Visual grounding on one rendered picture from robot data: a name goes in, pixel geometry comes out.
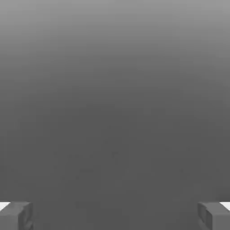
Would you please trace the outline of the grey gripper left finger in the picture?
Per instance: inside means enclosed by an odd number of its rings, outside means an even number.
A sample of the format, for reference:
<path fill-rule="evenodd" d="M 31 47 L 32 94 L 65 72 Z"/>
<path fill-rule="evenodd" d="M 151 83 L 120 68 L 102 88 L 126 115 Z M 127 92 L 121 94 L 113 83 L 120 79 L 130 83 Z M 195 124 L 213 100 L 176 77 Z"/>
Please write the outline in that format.
<path fill-rule="evenodd" d="M 0 230 L 34 230 L 33 203 L 0 201 Z"/>

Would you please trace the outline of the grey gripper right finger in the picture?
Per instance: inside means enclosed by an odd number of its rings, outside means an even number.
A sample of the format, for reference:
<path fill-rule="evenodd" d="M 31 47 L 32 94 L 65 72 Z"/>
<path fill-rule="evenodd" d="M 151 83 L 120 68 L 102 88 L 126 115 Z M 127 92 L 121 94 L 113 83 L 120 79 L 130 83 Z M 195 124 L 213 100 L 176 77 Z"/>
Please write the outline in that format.
<path fill-rule="evenodd" d="M 199 202 L 200 230 L 230 230 L 230 202 Z"/>

